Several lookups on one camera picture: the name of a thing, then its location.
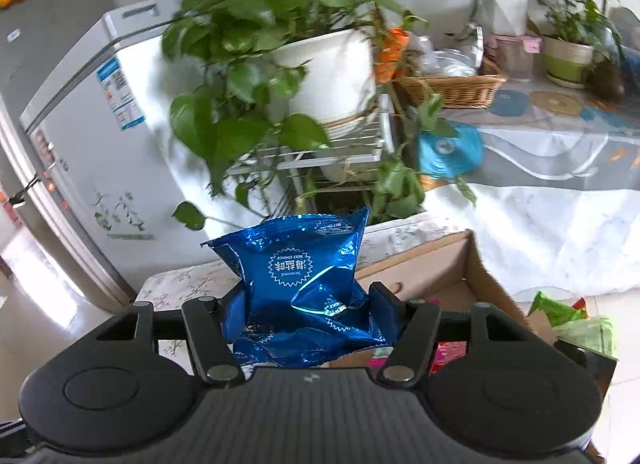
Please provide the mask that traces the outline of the pothos plant in white pot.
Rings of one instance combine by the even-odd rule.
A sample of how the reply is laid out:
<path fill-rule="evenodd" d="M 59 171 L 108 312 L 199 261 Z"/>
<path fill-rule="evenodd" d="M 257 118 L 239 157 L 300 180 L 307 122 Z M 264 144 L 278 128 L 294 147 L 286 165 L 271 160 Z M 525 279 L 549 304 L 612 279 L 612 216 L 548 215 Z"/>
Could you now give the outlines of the pothos plant in white pot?
<path fill-rule="evenodd" d="M 333 121 L 372 107 L 390 66 L 388 11 L 414 21 L 394 0 L 183 0 L 163 54 L 195 58 L 204 74 L 172 101 L 169 124 L 205 164 L 211 197 L 271 215 L 268 150 L 325 150 Z"/>

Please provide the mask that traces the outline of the grey white patterned tablecloth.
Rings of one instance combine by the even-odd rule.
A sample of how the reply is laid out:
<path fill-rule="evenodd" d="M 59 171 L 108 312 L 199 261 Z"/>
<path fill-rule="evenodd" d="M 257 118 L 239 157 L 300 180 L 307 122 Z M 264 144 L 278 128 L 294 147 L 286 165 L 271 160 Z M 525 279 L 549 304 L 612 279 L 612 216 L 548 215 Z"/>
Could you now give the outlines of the grey white patterned tablecloth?
<path fill-rule="evenodd" d="M 608 105 L 548 82 L 509 83 L 491 106 L 448 112 L 453 139 L 423 138 L 431 223 L 474 232 L 512 294 L 639 285 L 639 102 Z"/>

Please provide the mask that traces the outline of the orange plastic cup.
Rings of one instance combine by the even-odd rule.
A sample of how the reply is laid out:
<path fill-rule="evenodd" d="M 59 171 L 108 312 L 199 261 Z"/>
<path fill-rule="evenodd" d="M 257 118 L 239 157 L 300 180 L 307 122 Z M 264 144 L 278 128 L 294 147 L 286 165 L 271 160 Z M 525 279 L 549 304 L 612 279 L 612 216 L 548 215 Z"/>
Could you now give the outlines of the orange plastic cup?
<path fill-rule="evenodd" d="M 394 78 L 397 64 L 404 55 L 409 41 L 408 31 L 402 28 L 395 27 L 387 31 L 375 61 L 374 72 L 377 83 L 388 83 Z"/>

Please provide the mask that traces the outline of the pink lidded container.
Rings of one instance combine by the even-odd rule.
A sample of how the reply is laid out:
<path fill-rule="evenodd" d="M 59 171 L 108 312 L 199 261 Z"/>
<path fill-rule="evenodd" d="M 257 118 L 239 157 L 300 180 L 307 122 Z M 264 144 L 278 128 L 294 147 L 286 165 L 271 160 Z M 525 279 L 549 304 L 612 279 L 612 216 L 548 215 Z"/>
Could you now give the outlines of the pink lidded container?
<path fill-rule="evenodd" d="M 486 39 L 485 53 L 511 80 L 532 81 L 536 57 L 541 52 L 542 39 L 535 36 L 491 34 Z"/>

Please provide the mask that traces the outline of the pink white snack packet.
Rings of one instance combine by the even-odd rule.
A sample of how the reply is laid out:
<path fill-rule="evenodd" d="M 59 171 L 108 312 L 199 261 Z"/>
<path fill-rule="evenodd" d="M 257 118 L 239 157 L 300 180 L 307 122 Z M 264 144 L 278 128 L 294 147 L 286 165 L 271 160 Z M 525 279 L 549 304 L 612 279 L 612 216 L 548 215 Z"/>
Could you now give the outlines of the pink white snack packet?
<path fill-rule="evenodd" d="M 384 363 L 392 353 L 392 347 L 376 348 L 373 350 L 373 356 L 368 361 L 367 366 L 373 371 L 378 371 L 384 366 Z M 446 343 L 439 343 L 437 346 L 436 354 L 430 369 L 430 373 L 434 374 L 439 372 L 444 366 L 452 361 L 456 361 L 463 358 L 466 354 L 465 341 L 446 341 Z"/>

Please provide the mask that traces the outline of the white chest freezer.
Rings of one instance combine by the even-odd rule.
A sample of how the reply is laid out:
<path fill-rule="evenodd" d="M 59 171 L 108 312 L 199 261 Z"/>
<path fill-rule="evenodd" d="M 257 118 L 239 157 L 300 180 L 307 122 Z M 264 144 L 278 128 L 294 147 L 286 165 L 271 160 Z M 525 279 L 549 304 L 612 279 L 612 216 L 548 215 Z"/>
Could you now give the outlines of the white chest freezer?
<path fill-rule="evenodd" d="M 209 194 L 208 173 L 171 133 L 172 100 L 203 71 L 160 49 L 180 0 L 151 0 L 102 15 L 70 48 L 21 126 L 51 173 L 55 218 L 112 291 L 134 295 L 153 274 L 199 265 L 212 237 L 288 208 L 273 181 L 246 205 Z"/>

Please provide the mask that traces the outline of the dark floor box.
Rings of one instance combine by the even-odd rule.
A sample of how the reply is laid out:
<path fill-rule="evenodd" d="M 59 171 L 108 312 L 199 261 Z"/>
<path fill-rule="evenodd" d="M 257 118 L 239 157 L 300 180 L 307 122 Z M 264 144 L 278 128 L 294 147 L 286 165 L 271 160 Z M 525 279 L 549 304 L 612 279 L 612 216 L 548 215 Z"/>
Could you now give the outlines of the dark floor box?
<path fill-rule="evenodd" d="M 598 383 L 602 397 L 606 396 L 616 370 L 618 362 L 616 357 L 607 357 L 564 340 L 555 340 L 554 343 L 546 340 L 546 342 L 584 368 Z"/>

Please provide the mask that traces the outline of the green striped plant pot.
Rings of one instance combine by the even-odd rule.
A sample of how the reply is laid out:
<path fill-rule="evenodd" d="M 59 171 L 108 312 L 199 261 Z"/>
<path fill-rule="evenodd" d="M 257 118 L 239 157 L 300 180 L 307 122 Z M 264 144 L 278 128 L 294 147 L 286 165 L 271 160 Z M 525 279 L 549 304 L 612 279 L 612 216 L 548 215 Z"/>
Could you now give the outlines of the green striped plant pot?
<path fill-rule="evenodd" d="M 542 55 L 549 80 L 564 88 L 585 88 L 587 70 L 593 58 L 592 46 L 544 37 Z"/>

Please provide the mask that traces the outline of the silver refrigerator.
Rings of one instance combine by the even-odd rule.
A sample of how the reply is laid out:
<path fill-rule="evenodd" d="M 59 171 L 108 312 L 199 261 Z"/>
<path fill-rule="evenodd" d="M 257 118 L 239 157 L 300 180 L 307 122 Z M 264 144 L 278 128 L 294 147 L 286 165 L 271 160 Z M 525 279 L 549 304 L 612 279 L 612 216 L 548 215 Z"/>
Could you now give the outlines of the silver refrigerator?
<path fill-rule="evenodd" d="M 43 250 L 85 295 L 88 302 L 116 312 L 136 299 L 119 276 L 108 273 L 98 256 L 66 221 L 48 184 L 51 170 L 37 166 L 28 155 L 19 127 L 1 106 L 1 185 L 10 196 L 25 190 L 25 204 L 17 213 Z"/>

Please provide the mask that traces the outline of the cardboard milk box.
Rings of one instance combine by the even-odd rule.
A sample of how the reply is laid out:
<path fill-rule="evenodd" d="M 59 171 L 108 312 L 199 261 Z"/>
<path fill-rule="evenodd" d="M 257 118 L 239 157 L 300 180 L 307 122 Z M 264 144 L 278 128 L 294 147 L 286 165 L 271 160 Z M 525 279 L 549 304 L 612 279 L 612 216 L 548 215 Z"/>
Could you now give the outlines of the cardboard milk box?
<path fill-rule="evenodd" d="M 536 335 L 456 233 L 361 269 L 416 307 L 382 369 L 346 357 L 322 373 L 308 430 L 318 463 L 583 463 L 601 395 Z M 439 343 L 466 354 L 430 369 Z"/>

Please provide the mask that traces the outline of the white geometric plant pot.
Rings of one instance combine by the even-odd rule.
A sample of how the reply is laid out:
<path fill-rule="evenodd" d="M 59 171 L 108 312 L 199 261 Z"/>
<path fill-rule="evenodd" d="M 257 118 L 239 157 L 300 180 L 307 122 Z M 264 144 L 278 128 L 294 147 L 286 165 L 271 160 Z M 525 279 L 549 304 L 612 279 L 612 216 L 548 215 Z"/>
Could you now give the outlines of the white geometric plant pot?
<path fill-rule="evenodd" d="M 528 0 L 482 0 L 488 34 L 518 37 L 526 34 Z"/>

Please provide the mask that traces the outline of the green plastic bag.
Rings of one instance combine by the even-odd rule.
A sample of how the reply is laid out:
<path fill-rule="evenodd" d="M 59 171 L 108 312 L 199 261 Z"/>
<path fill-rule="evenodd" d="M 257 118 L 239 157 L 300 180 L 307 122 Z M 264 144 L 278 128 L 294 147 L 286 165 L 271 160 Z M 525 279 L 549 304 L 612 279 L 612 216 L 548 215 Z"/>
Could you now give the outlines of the green plastic bag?
<path fill-rule="evenodd" d="M 564 340 L 607 357 L 617 356 L 613 320 L 606 315 L 591 315 L 583 298 L 567 305 L 536 291 L 526 319 L 540 337 L 551 343 Z"/>

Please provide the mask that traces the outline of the wicker basket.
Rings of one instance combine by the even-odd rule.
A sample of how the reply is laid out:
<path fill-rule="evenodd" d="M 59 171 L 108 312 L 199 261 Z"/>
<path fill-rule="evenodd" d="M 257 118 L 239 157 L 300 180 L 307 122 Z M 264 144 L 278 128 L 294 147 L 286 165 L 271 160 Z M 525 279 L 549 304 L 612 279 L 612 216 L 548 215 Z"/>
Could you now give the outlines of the wicker basket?
<path fill-rule="evenodd" d="M 439 94 L 442 97 L 442 107 L 446 109 L 486 109 L 506 80 L 506 73 L 484 57 L 478 75 L 396 77 L 394 87 L 399 88 L 413 106 L 419 106 L 433 95 Z"/>

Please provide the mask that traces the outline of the white metal plant rack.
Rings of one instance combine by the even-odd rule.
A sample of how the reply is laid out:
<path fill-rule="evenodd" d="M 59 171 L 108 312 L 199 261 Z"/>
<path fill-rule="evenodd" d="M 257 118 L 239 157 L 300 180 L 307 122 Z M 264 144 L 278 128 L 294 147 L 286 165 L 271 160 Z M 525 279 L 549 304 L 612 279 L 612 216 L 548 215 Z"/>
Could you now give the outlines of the white metal plant rack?
<path fill-rule="evenodd" d="M 394 153 L 394 106 L 390 96 L 382 94 L 369 115 L 356 119 L 356 126 L 344 137 L 334 139 L 325 150 L 293 151 L 285 146 L 265 146 L 260 152 L 243 156 L 228 175 L 235 179 L 253 180 L 268 177 L 281 184 L 283 196 L 268 206 L 270 216 L 294 213 L 295 199 L 300 195 L 314 198 L 306 190 L 307 177 L 319 173 L 319 189 L 327 192 L 362 191 L 373 181 L 382 160 Z"/>

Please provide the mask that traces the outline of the brown round vase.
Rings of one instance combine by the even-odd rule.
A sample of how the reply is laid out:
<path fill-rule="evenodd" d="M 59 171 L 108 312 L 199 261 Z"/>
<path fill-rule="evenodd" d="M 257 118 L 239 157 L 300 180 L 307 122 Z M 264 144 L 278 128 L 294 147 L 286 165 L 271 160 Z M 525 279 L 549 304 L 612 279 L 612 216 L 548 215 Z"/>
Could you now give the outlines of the brown round vase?
<path fill-rule="evenodd" d="M 587 70 L 585 87 L 601 101 L 618 104 L 623 100 L 625 88 L 620 66 L 604 58 Z"/>

